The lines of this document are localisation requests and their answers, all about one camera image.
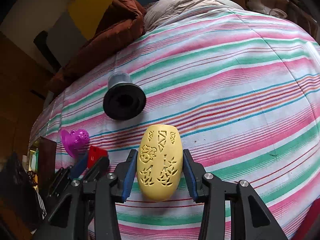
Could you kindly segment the grey yellow blue headboard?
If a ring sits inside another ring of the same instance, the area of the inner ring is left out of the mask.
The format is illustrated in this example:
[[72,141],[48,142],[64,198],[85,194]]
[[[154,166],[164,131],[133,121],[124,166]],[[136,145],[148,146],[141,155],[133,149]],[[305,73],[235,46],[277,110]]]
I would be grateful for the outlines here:
[[[65,66],[86,41],[90,40],[113,0],[72,0],[66,11],[48,31],[46,44],[57,59],[58,67]],[[137,0],[147,5],[157,0]]]

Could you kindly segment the gold metal tray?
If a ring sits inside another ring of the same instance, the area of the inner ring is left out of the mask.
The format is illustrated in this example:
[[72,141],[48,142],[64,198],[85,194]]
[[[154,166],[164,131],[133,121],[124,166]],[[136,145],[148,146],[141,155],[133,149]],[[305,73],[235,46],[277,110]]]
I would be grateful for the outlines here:
[[55,141],[39,137],[29,147],[28,170],[37,177],[39,194],[45,198],[49,189],[50,180],[55,174],[56,159]]

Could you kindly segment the dark red pillow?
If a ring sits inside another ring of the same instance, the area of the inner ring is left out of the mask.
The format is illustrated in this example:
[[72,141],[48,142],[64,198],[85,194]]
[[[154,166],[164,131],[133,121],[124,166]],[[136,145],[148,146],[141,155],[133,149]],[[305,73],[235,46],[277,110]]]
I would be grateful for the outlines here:
[[137,0],[113,0],[99,22],[95,35],[59,69],[47,88],[60,94],[109,57],[145,34],[145,8]]

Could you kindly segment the yellow carved egg case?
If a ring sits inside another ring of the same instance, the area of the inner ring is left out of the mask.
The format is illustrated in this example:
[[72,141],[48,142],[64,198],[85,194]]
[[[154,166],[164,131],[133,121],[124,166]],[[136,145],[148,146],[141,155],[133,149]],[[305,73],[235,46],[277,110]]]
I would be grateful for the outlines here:
[[149,126],[137,156],[137,181],[144,196],[154,202],[169,199],[180,182],[182,166],[183,149],[177,128]]

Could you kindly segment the striped pink green bedspread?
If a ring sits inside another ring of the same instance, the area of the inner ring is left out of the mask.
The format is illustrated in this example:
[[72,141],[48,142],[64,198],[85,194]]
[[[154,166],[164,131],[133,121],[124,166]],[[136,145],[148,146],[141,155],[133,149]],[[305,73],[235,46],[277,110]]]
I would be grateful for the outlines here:
[[[130,120],[103,110],[114,72],[129,74],[146,95]],[[115,168],[154,124],[175,126],[206,171],[247,180],[292,238],[319,197],[319,44],[287,20],[191,9],[66,88],[35,121],[30,140],[55,141],[55,166],[66,167],[73,159],[60,131],[83,128]]]

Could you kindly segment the red building block toy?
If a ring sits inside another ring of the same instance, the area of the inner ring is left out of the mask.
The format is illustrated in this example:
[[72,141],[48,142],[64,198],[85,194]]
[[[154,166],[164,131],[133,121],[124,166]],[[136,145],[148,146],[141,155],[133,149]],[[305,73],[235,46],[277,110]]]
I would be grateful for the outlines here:
[[107,150],[99,148],[97,146],[90,146],[88,150],[87,168],[92,168],[101,157],[107,156]]

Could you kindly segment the black cylindrical cap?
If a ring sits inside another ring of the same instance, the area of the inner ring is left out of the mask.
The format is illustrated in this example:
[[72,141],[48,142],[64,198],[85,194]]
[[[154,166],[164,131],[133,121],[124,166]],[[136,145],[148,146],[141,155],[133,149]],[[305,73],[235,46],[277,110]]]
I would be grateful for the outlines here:
[[138,116],[146,105],[146,95],[135,85],[129,74],[114,72],[108,80],[107,92],[103,99],[105,114],[118,121]]

